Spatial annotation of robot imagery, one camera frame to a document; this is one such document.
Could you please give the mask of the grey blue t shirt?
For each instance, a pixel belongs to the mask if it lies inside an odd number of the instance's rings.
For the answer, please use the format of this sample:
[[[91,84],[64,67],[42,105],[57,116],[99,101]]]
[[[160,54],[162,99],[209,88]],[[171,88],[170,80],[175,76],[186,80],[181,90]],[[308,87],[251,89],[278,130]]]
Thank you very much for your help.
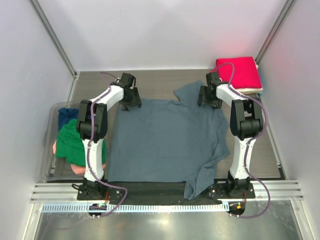
[[[213,184],[218,162],[230,155],[228,121],[221,109],[198,105],[198,80],[174,91],[174,100],[143,99],[117,110],[110,141],[111,182],[185,184],[192,200]]]

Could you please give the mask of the clear plastic storage bin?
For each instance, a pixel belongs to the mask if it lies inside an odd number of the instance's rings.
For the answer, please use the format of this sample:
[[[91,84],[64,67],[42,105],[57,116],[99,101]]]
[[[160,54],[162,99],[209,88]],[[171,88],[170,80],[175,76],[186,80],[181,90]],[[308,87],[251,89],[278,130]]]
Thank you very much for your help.
[[[47,182],[81,182],[84,178],[83,174],[73,172],[71,165],[65,158],[56,158],[53,152],[53,145],[59,133],[58,129],[62,125],[62,114],[59,110],[62,108],[77,109],[80,102],[80,100],[59,102],[50,109],[40,172],[42,179]]]

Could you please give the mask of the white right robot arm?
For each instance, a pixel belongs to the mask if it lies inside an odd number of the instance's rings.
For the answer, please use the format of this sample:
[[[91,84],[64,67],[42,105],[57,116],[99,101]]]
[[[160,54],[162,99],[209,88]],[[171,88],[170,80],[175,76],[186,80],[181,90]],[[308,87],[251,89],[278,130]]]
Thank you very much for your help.
[[[199,106],[207,104],[218,109],[222,102],[231,107],[229,128],[234,136],[234,152],[226,182],[217,189],[222,190],[223,196],[241,198],[250,191],[250,162],[256,138],[264,129],[263,110],[259,101],[231,85],[223,83],[200,87]]]

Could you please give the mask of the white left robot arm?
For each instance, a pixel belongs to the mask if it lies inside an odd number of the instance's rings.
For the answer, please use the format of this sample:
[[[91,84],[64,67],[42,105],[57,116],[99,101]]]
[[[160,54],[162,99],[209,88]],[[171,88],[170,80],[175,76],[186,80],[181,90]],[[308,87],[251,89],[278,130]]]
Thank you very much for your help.
[[[108,192],[104,182],[103,147],[108,132],[108,111],[117,103],[126,111],[140,107],[138,88],[111,85],[97,97],[80,102],[76,130],[84,146],[85,173],[78,187],[78,200],[101,200]]]

